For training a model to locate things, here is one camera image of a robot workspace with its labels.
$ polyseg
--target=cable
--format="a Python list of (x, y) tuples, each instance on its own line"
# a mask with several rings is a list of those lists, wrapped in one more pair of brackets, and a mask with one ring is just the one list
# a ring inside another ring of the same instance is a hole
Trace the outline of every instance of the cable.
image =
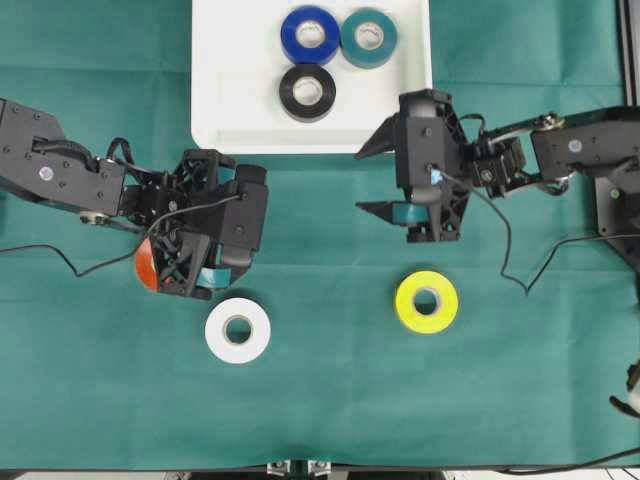
[(502, 213), (502, 211), (500, 211), (500, 209), (489, 197), (482, 195), (472, 186), (467, 185), (466, 183), (458, 180), (457, 178), (452, 177), (451, 175), (448, 175), (442, 171), (440, 171), (440, 173), (447, 180), (455, 183), (456, 185), (466, 189), (470, 193), (479, 197), (483, 202), (489, 205), (493, 209), (493, 211), (495, 211), (498, 214), (498, 216), (504, 223), (505, 227), (507, 228), (507, 247), (504, 252), (504, 261), (502, 262), (502, 267), (500, 268), (500, 276), (514, 283), (517, 283), (520, 287), (522, 287), (525, 295), (529, 295), (534, 285), (538, 282), (538, 280), (540, 280), (540, 277), (546, 271), (547, 267), (555, 257), (558, 249), (563, 245), (567, 245), (569, 243), (586, 242), (586, 241), (603, 241), (603, 240), (616, 240), (616, 239), (623, 239), (623, 238), (640, 238), (640, 233), (620, 233), (620, 234), (612, 234), (612, 235), (591, 235), (587, 237), (575, 237), (575, 238), (567, 238), (564, 240), (560, 240), (553, 244), (553, 246), (551, 247), (551, 253), (549, 253), (549, 256), (545, 260), (542, 267), (540, 267), (540, 270), (538, 270), (535, 277), (533, 277), (533, 280), (531, 280), (529, 285), (525, 285), (525, 283), (522, 280), (505, 273), (507, 267), (509, 266), (509, 259), (511, 256), (511, 243), (512, 243), (511, 224), (509, 223), (509, 220), (507, 220), (507, 217)]
[(553, 247), (551, 248), (551, 253), (547, 257), (547, 260), (544, 262), (544, 264), (542, 265), (540, 270), (538, 270), (538, 273), (536, 274), (536, 276), (533, 277), (533, 280), (531, 280), (531, 283), (529, 283), (529, 285), (527, 286), (527, 293), (531, 291), (533, 286), (540, 279), (540, 277), (542, 276), (544, 271), (547, 269), (547, 267), (551, 263), (551, 260), (553, 260), (553, 257), (555, 256), (556, 252), (558, 251), (558, 248), (560, 248), (561, 246), (566, 245), (568, 243), (588, 242), (588, 241), (602, 241), (602, 240), (616, 240), (616, 239), (621, 239), (621, 238), (640, 238), (640, 233), (621, 233), (621, 234), (613, 234), (613, 235), (592, 235), (592, 236), (589, 236), (589, 237), (567, 238), (565, 240), (560, 240), (559, 242), (556, 242), (553, 245)]
[(603, 463), (607, 463), (613, 460), (617, 460), (619, 458), (628, 457), (629, 455), (636, 455), (640, 453), (640, 447), (632, 448), (630, 450), (625, 450), (623, 452), (614, 453), (612, 455), (607, 455), (606, 457), (598, 458), (596, 460), (591, 460), (585, 463), (579, 463), (577, 465), (569, 465), (566, 467), (552, 467), (552, 468), (541, 468), (538, 470), (496, 470), (498, 473), (503, 473), (505, 475), (545, 475), (547, 473), (563, 473), (563, 472), (571, 472), (573, 470), (579, 470), (582, 468), (589, 467), (597, 467), (602, 465)]
[(122, 150), (122, 155), (124, 155), (125, 161), (133, 165), (135, 162), (133, 161), (133, 154), (131, 153), (131, 145), (129, 145), (129, 141), (126, 138), (116, 137), (111, 140), (111, 145), (107, 149), (107, 158), (111, 158), (115, 160), (115, 153), (118, 147)]
[(80, 158), (85, 167), (92, 171), (98, 171), (98, 162), (86, 147), (71, 140), (51, 140), (47, 142), (36, 142), (33, 145), (36, 152), (65, 152), (74, 157)]
[(460, 117), (460, 121), (463, 121), (463, 120), (480, 120), (480, 128), (478, 129), (478, 138), (484, 135), (487, 122), (482, 115), (480, 115), (479, 113), (468, 113)]
[(507, 269), (507, 266), (509, 265), (509, 257), (511, 256), (511, 224), (509, 223), (509, 220), (507, 220), (507, 217), (505, 217), (505, 215), (502, 213), (502, 211), (500, 211), (500, 209), (496, 206), (495, 203), (493, 203), (493, 201), (489, 197), (485, 197), (484, 195), (482, 195), (480, 192), (478, 192), (472, 186), (467, 185), (464, 182), (461, 182), (457, 178), (454, 178), (451, 175), (448, 175), (448, 174), (444, 173), (443, 171), (440, 171), (440, 173), (442, 174), (442, 176), (444, 178), (446, 178), (450, 182), (453, 182), (456, 185), (464, 188), (465, 190), (468, 190), (473, 195), (476, 195), (484, 203), (489, 205), (493, 209), (493, 211), (496, 212), (496, 214), (500, 217), (500, 220), (502, 220), (502, 222), (504, 223), (505, 227), (507, 228), (507, 247), (506, 247), (505, 252), (504, 252), (504, 260), (502, 262), (502, 267), (500, 268), (500, 276), (503, 277), (503, 278), (506, 278), (507, 280), (510, 280), (510, 281), (518, 284), (524, 290), (524, 294), (528, 295), (529, 294), (529, 289), (524, 284), (524, 282), (522, 282), (520, 279), (518, 279), (516, 277), (512, 277), (511, 275), (508, 275), (508, 274), (505, 273), (505, 270)]
[(204, 205), (195, 205), (193, 207), (187, 207), (187, 208), (182, 208), (180, 210), (176, 210), (175, 212), (169, 212), (169, 213), (165, 213), (164, 215), (161, 215), (160, 217), (158, 217), (152, 224), (151, 226), (144, 232), (144, 234), (142, 235), (142, 237), (140, 238), (140, 240), (138, 241), (138, 243), (136, 244), (135, 248), (129, 252), (126, 253), (124, 255), (121, 255), (119, 257), (116, 258), (112, 258), (111, 260), (106, 260), (104, 262), (100, 262), (97, 263), (96, 265), (87, 268), (86, 270), (82, 271), (82, 272), (78, 272), (78, 269), (75, 267), (75, 265), (73, 265), (73, 263), (71, 263), (71, 261), (69, 260), (69, 258), (57, 247), (54, 247), (53, 245), (49, 245), (46, 243), (39, 243), (39, 244), (33, 244), (33, 245), (22, 245), (19, 247), (11, 247), (11, 248), (3, 248), (0, 249), (0, 254), (2, 253), (11, 253), (11, 252), (16, 252), (19, 250), (31, 250), (31, 249), (38, 249), (38, 248), (42, 248), (42, 249), (46, 249), (46, 250), (51, 250), (55, 253), (58, 254), (58, 256), (60, 256), (60, 258), (62, 258), (62, 260), (67, 264), (67, 266), (71, 269), (71, 271), (73, 272), (73, 274), (78, 277), (84, 277), (85, 275), (89, 275), (92, 272), (95, 272), (96, 270), (99, 270), (101, 268), (104, 267), (108, 267), (109, 265), (113, 265), (114, 263), (118, 263), (121, 262), (122, 260), (126, 260), (129, 257), (133, 257), (136, 252), (138, 251), (138, 249), (140, 248), (140, 246), (142, 245), (142, 243), (145, 241), (145, 239), (153, 232), (153, 230), (155, 230), (158, 225), (160, 225), (164, 220), (166, 220), (167, 218), (173, 217), (175, 215), (180, 215), (183, 213), (188, 213), (188, 212), (193, 212), (195, 210), (202, 210), (205, 208), (214, 208), (217, 206), (220, 206), (224, 203), (230, 202), (231, 200), (236, 200), (240, 198), (240, 195), (233, 195), (231, 197), (226, 197), (223, 198), (221, 200), (218, 200), (217, 202), (213, 202), (213, 203), (207, 203)]
[(638, 477), (636, 477), (633, 473), (631, 473), (629, 470), (627, 470), (626, 468), (623, 468), (622, 471), (624, 473), (626, 473), (627, 475), (629, 475), (631, 478), (635, 478), (635, 480), (640, 480)]

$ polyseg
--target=metal bracket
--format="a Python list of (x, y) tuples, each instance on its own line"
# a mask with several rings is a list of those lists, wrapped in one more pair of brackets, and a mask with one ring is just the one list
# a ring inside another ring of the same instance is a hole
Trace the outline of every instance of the metal bracket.
[(331, 462), (322, 460), (307, 460), (307, 471), (309, 476), (321, 477), (331, 474)]
[(277, 462), (267, 463), (267, 475), (286, 477), (289, 473), (291, 473), (291, 460), (280, 460)]
[(288, 479), (312, 479), (331, 474), (331, 462), (323, 460), (280, 460), (267, 464), (267, 475)]

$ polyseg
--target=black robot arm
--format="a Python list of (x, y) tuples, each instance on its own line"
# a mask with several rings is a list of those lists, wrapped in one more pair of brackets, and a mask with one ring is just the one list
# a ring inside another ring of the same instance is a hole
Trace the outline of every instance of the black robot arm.
[[(470, 142), (460, 124), (480, 120)], [(538, 172), (525, 170), (519, 136), (530, 133)], [(535, 186), (558, 196), (582, 173), (596, 180), (599, 233), (640, 234), (640, 108), (614, 107), (566, 117), (541, 115), (492, 131), (481, 115), (458, 118), (451, 96), (422, 90), (400, 96), (400, 111), (389, 117), (356, 154), (364, 158), (394, 151), (396, 184), (402, 201), (357, 205), (408, 229), (409, 242), (457, 240), (469, 188), (504, 197)], [(640, 272), (637, 238), (607, 238)]]
[(143, 235), (136, 270), (157, 292), (208, 299), (249, 269), (262, 236), (265, 177), (216, 150), (186, 150), (172, 173), (146, 170), (121, 138), (99, 158), (68, 140), (52, 115), (0, 99), (0, 189)]

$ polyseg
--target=green tablecloth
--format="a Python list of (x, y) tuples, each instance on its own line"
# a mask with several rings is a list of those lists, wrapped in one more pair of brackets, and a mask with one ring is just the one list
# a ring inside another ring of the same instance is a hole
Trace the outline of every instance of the green tablecloth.
[[(614, 3), (432, 0), (435, 84), (490, 127), (619, 104)], [(96, 153), (125, 136), (155, 169), (193, 145), (189, 2), (3, 0), (0, 12), (1, 96), (54, 113)], [(353, 206), (400, 198), (390, 157), (241, 160), (269, 169), (271, 197), (255, 264), (225, 295), (268, 311), (265, 354), (211, 355), (203, 325), (223, 295), (149, 294), (132, 263), (78, 280), (46, 253), (4, 256), (1, 468), (564, 464), (638, 444), (638, 424), (607, 402), (623, 394), (639, 324), (634, 274), (606, 245), (565, 248), (524, 298), (497, 275), (504, 227), (476, 199), (463, 239), (441, 245), (406, 245)], [(88, 266), (134, 243), (1, 199), (2, 246), (49, 242)], [(532, 190), (501, 206), (525, 278), (553, 241), (595, 224), (582, 178), (562, 198)], [(460, 294), (441, 335), (411, 334), (393, 312), (419, 268)]]

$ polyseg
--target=tape roll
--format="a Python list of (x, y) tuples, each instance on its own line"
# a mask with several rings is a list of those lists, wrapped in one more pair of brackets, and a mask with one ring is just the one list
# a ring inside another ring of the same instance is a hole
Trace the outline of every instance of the tape roll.
[[(416, 308), (416, 296), (422, 291), (433, 294), (436, 300), (434, 311), (428, 315)], [(417, 333), (432, 334), (446, 329), (458, 312), (458, 293), (447, 277), (437, 272), (415, 272), (405, 278), (395, 299), (396, 313), (400, 321)]]
[(296, 8), (282, 22), (280, 39), (293, 63), (324, 65), (340, 46), (340, 27), (329, 12), (319, 7)]
[(373, 8), (362, 8), (342, 24), (342, 53), (353, 65), (376, 68), (391, 58), (398, 31), (391, 19)]
[[(249, 337), (234, 342), (228, 332), (233, 320), (249, 324)], [(246, 298), (230, 298), (218, 304), (209, 314), (204, 327), (209, 350), (223, 362), (248, 363), (258, 358), (271, 338), (271, 323), (266, 312), (256, 302)]]
[(280, 101), (291, 118), (316, 122), (324, 118), (336, 100), (336, 84), (318, 65), (296, 65), (280, 81)]

